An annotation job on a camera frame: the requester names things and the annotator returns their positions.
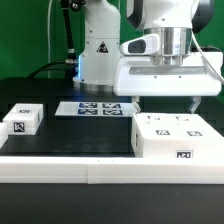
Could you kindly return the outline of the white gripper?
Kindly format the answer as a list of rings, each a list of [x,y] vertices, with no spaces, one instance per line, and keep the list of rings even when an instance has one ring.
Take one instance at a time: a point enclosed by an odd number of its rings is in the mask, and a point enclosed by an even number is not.
[[[132,96],[141,112],[139,96],[194,96],[188,109],[195,113],[200,96],[217,96],[222,84],[199,52],[193,52],[182,65],[154,65],[148,56],[123,57],[117,65],[114,93]]]

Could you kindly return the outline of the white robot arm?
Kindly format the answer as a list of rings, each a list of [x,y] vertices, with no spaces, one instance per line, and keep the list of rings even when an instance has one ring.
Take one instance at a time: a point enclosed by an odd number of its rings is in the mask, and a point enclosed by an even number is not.
[[[108,0],[60,0],[69,79],[87,91],[130,97],[203,96],[224,86],[223,53],[198,45],[195,35],[214,15],[214,0],[125,0],[139,38],[120,41],[120,12]]]

